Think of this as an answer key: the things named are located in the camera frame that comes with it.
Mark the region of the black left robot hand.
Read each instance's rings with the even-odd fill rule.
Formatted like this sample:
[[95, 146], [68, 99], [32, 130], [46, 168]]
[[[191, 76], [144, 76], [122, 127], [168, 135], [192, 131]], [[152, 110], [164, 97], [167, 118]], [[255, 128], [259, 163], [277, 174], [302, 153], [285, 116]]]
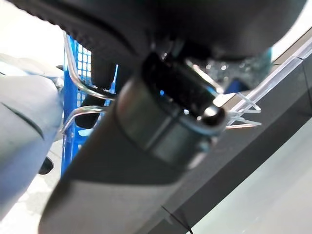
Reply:
[[137, 234], [255, 88], [303, 0], [16, 0], [131, 72], [54, 189], [41, 234]]

